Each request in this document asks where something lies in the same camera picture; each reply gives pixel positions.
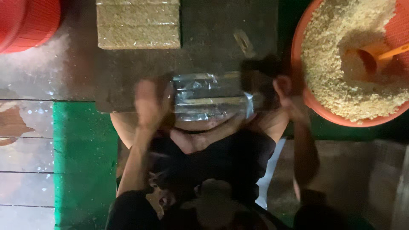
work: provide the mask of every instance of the person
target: person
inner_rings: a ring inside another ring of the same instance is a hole
[[[170,129],[158,136],[169,113],[172,87],[163,90],[151,81],[139,82],[138,119],[111,114],[130,154],[106,229],[289,229],[255,200],[256,182],[264,176],[290,119],[294,122],[294,187],[297,197],[305,200],[294,228],[315,223],[316,229],[331,224],[336,226],[331,229],[342,229],[342,220],[325,205],[322,194],[306,189],[317,173],[319,158],[302,100],[290,96],[287,76],[276,77],[273,86],[281,104],[275,111],[249,119],[237,114],[204,133]],[[164,92],[160,100],[157,92]],[[152,187],[160,188],[161,219],[146,199]],[[319,214],[324,220],[316,217]]]

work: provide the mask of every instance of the black shorts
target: black shorts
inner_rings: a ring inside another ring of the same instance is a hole
[[[232,185],[233,198],[254,203],[256,182],[263,177],[276,143],[264,133],[242,129],[212,143],[206,149],[184,154],[170,137],[151,143],[155,184],[170,190],[177,200],[194,197],[193,189],[206,179],[224,180]]]

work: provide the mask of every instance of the orange scoop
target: orange scoop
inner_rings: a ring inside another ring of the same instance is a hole
[[[390,50],[389,46],[384,42],[372,43],[361,49],[357,49],[357,53],[364,62],[365,70],[368,74],[381,72],[394,55],[401,54],[409,50],[409,43]]]

